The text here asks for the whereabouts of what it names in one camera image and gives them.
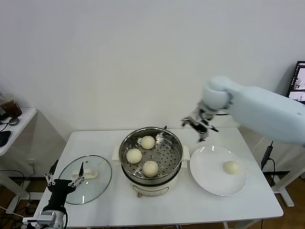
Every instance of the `pot handle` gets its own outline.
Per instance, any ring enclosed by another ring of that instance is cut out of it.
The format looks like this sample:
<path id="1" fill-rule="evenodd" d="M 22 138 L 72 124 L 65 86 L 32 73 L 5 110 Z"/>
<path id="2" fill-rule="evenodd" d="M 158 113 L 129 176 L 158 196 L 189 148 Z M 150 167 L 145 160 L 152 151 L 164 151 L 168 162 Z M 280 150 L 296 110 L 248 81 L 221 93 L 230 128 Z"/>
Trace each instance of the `pot handle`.
<path id="1" fill-rule="evenodd" d="M 182 168 L 187 168 L 187 161 L 191 160 L 189 148 L 187 146 L 183 146 L 183 152 L 182 152 Z"/>
<path id="2" fill-rule="evenodd" d="M 119 150 L 120 150 L 120 147 L 116 146 L 113 150 L 113 155 L 112 155 L 112 160 L 116 161 L 117 166 L 120 165 Z"/>

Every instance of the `steamed bun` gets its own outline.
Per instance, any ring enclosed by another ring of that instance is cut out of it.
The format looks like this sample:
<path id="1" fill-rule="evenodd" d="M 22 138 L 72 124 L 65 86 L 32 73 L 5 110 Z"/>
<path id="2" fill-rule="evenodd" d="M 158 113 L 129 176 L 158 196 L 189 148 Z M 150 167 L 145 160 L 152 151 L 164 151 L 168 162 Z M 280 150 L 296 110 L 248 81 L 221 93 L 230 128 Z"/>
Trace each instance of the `steamed bun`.
<path id="1" fill-rule="evenodd" d="M 138 149 L 130 149 L 126 154 L 126 158 L 130 164 L 136 164 L 142 160 L 142 153 Z"/>
<path id="2" fill-rule="evenodd" d="M 223 169 L 230 175 L 236 175 L 239 172 L 239 164 L 236 161 L 227 161 L 223 163 Z"/>
<path id="3" fill-rule="evenodd" d="M 156 141 L 151 136 L 145 136 L 141 139 L 141 146 L 144 149 L 151 149 L 154 147 L 155 144 L 156 144 Z"/>
<path id="4" fill-rule="evenodd" d="M 154 177 L 158 174 L 159 167 L 155 161 L 146 161 L 143 165 L 143 173 L 146 177 Z"/>

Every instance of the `white table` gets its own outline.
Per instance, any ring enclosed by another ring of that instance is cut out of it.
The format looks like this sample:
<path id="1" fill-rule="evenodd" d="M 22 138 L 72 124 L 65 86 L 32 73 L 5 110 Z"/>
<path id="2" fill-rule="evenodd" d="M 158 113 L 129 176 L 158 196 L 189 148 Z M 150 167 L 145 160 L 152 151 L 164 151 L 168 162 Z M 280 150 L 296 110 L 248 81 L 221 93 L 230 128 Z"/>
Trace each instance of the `white table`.
<path id="1" fill-rule="evenodd" d="M 23 129 L 27 126 L 27 124 L 30 122 L 30 120 L 34 117 L 34 115 L 37 113 L 35 108 L 21 108 L 22 115 L 19 117 L 19 123 L 15 126 L 8 125 L 5 130 L 10 130 L 11 134 L 8 139 L 8 142 L 0 147 L 0 156 L 4 155 L 8 149 L 11 147 L 11 145 L 15 142 L 17 137 L 20 135 L 20 133 L 23 131 Z M 8 117 L 6 120 L 3 120 L 2 122 L 7 123 L 10 120 L 10 117 Z M 12 181 L 7 175 L 0 173 L 0 183 L 14 192 L 16 196 L 13 198 L 13 200 L 10 202 L 10 205 L 8 206 L 8 210 L 6 213 L 11 213 L 17 206 L 18 201 L 22 199 L 29 199 L 29 194 L 26 190 L 28 185 L 30 184 L 30 181 L 25 181 L 23 184 L 23 188 L 19 185 L 17 185 L 14 181 Z M 42 193 L 38 192 L 31 192 L 30 193 L 31 199 L 41 199 Z"/>
<path id="2" fill-rule="evenodd" d="M 6 145 L 0 147 L 0 156 L 4 155 L 11 145 L 14 143 L 16 138 L 20 135 L 23 129 L 27 126 L 30 120 L 34 117 L 37 113 L 35 108 L 21 108 L 22 115 L 19 118 L 19 123 L 15 126 L 8 125 L 5 130 L 10 130 L 11 135 Z M 7 119 L 3 120 L 2 122 L 7 123 L 11 118 L 8 117 Z M 3 129 L 5 125 L 0 125 L 0 130 Z"/>
<path id="3" fill-rule="evenodd" d="M 157 197 L 137 198 L 120 166 L 112 161 L 115 146 L 131 131 L 74 132 L 59 159 L 54 178 L 73 160 L 83 155 L 100 155 L 112 166 L 112 180 L 106 191 L 84 205 L 66 204 L 68 227 L 116 227 L 137 225 L 193 224 L 241 221 L 236 228 L 247 228 L 259 219 L 283 215 L 283 210 L 263 176 L 240 132 L 235 127 L 211 132 L 207 142 L 197 144 L 192 129 L 172 129 L 190 154 L 203 145 L 224 146 L 237 154 L 247 167 L 245 189 L 231 197 L 213 195 L 193 179 L 189 168 L 181 169 L 177 184 Z M 46 189 L 35 216 L 47 205 Z"/>

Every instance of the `wooden floor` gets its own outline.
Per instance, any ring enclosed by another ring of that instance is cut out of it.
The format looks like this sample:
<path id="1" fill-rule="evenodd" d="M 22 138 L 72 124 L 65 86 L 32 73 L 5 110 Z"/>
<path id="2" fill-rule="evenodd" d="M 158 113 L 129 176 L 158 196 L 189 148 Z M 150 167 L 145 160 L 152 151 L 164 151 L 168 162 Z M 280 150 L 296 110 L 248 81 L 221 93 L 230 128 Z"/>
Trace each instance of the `wooden floor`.
<path id="1" fill-rule="evenodd" d="M 43 192 L 46 187 L 45 181 L 32 181 L 28 187 L 28 191 L 31 192 Z M 284 215 L 281 218 L 276 219 L 264 219 L 263 229 L 305 229 L 305 181 L 298 178 L 293 183 L 287 187 L 287 191 L 293 199 L 295 206 L 292 208 L 286 207 L 285 203 L 281 199 L 280 195 L 276 195 L 279 200 L 283 210 Z M 6 207 L 10 200 L 13 198 L 14 194 L 6 189 L 5 187 L 0 187 L 0 206 Z M 17 210 L 24 207 L 27 201 L 23 200 L 17 206 Z M 4 210 L 0 209 L 0 214 L 4 214 Z M 5 224 L 7 219 L 2 220 L 2 225 Z M 4 227 L 0 229 L 11 229 L 12 220 L 10 220 Z M 234 226 L 236 222 L 229 222 L 230 228 Z M 163 229 L 164 226 L 151 226 L 151 227 L 138 227 L 138 229 Z M 212 223 L 212 224 L 193 224 L 193 225 L 182 225 L 183 229 L 223 229 L 222 223 Z M 249 227 L 249 229 L 260 229 L 261 221 Z"/>

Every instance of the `table leg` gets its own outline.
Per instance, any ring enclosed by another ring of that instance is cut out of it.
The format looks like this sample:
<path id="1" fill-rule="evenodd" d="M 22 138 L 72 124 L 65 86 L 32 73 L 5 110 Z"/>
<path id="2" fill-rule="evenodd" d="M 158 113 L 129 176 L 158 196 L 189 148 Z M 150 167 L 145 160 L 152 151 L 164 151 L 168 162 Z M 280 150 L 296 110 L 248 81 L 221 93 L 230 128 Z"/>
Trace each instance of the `table leg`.
<path id="1" fill-rule="evenodd" d="M 280 178 L 278 176 L 274 176 L 274 183 L 278 183 L 280 181 Z M 280 190 L 273 190 L 274 194 L 280 194 L 282 199 L 284 200 L 285 204 L 287 205 L 287 207 L 293 207 L 295 204 L 292 201 L 289 193 L 287 192 L 286 188 L 282 188 Z"/>
<path id="2" fill-rule="evenodd" d="M 26 190 L 27 187 L 29 186 L 30 184 L 30 181 L 29 180 L 26 180 L 23 182 L 23 189 Z M 17 207 L 17 205 L 19 204 L 19 202 L 21 200 L 41 200 L 42 198 L 42 195 L 43 195 L 43 192 L 30 192 L 28 194 L 27 192 L 27 195 L 25 197 L 21 197 L 21 196 L 18 196 L 18 195 L 15 195 L 15 197 L 11 200 L 9 206 L 8 206 L 8 209 L 6 210 L 6 213 L 7 214 L 10 214 L 12 212 L 14 212 L 15 208 Z"/>
<path id="3" fill-rule="evenodd" d="M 14 181 L 12 181 L 8 176 L 4 175 L 3 173 L 0 173 L 0 184 L 7 187 L 17 196 L 20 196 L 22 198 L 28 196 L 27 191 L 25 191 L 21 186 L 17 185 Z"/>
<path id="4" fill-rule="evenodd" d="M 228 223 L 227 222 L 223 222 L 224 224 L 224 229 L 229 229 Z"/>
<path id="5" fill-rule="evenodd" d="M 272 186 L 274 192 L 279 192 L 281 189 L 285 188 L 295 179 L 297 179 L 302 173 L 305 172 L 304 165 L 295 166 L 285 177 L 283 177 L 279 182 Z"/>
<path id="6" fill-rule="evenodd" d="M 261 219 L 253 219 L 253 220 L 245 220 L 245 221 L 240 221 L 238 222 L 235 226 L 234 229 L 246 229 L 256 222 L 260 221 Z"/>

